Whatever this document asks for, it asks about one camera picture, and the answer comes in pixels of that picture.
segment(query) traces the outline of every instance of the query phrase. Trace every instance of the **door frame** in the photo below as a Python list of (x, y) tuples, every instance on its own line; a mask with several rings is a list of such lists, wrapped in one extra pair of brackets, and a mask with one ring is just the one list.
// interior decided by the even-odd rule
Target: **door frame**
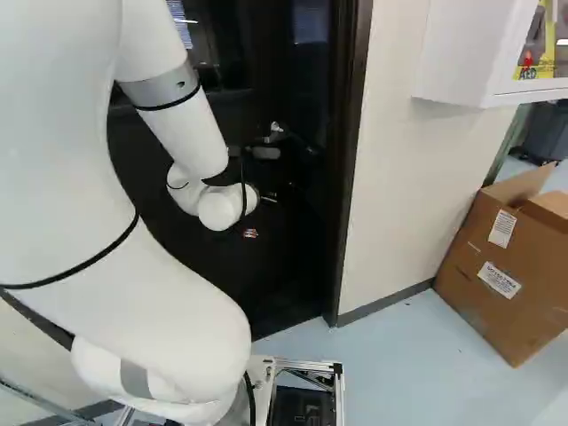
[(365, 89), (373, 0), (333, 0), (331, 111), (327, 147), (327, 253), (323, 318), (337, 326)]

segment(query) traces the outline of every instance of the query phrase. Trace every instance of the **light blue floor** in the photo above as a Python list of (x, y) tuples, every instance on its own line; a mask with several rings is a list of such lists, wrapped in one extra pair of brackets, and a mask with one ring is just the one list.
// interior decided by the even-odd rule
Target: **light blue floor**
[[(500, 178), (531, 167), (508, 159)], [(551, 189), (568, 190), (568, 162)], [(308, 321), (254, 353), (342, 361), (346, 426), (568, 425), (567, 334), (513, 369), (432, 290), (343, 328)]]

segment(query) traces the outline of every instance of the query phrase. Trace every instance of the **small sticker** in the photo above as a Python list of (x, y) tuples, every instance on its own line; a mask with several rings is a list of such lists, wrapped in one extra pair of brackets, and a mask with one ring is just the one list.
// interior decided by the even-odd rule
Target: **small sticker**
[(521, 285), (509, 277), (505, 272), (497, 269), (491, 262), (485, 262), (477, 273), (479, 279), (509, 300), (515, 297)]
[(506, 249), (509, 245), (516, 223), (516, 217), (505, 210), (499, 210), (497, 218), (495, 218), (495, 223), (493, 223), (493, 228), (489, 233), (489, 242)]
[(242, 233), (242, 236), (245, 238), (256, 238), (258, 237), (258, 232), (255, 228), (245, 229), (245, 232)]

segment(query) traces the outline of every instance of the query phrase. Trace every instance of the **white wall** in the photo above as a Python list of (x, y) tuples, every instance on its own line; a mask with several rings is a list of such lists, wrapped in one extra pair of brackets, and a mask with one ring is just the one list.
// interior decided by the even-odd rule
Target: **white wall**
[(428, 8), (374, 2), (340, 313), (435, 275), (515, 113), (411, 99)]
[[(71, 366), (69, 352), (0, 299), (0, 375), (66, 408), (103, 398), (91, 392)], [(52, 414), (0, 390), (0, 426)]]

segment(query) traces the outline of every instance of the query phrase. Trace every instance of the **gray baseboard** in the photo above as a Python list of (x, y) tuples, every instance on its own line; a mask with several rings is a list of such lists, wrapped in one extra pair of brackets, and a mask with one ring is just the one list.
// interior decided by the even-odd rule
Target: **gray baseboard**
[[(95, 417), (120, 410), (123, 407), (124, 406), (122, 404), (108, 399), (106, 401), (100, 401), (97, 404), (93, 404), (92, 406), (84, 406), (83, 408), (75, 410), (75, 412), (86, 419), (94, 419)], [(53, 415), (34, 422), (23, 423), (20, 426), (60, 426), (67, 423), (69, 423), (69, 420)]]
[(421, 293), (422, 291), (431, 288), (433, 282), (434, 279), (430, 278), (429, 280), (419, 282), (418, 284), (414, 284), (413, 286), (400, 290), (397, 293), (394, 293), (390, 296), (386, 296), (383, 297), (382, 299), (375, 300), (370, 304), (360, 306), (359, 308), (354, 309), (353, 311), (342, 313), (337, 317), (337, 326), (344, 327), (348, 324), (351, 324), (353, 321), (365, 318), (367, 315), (370, 315), (371, 313), (380, 311), (381, 309), (391, 306), (392, 304), (398, 303), (401, 300), (407, 299), (410, 296), (417, 295), (418, 293)]

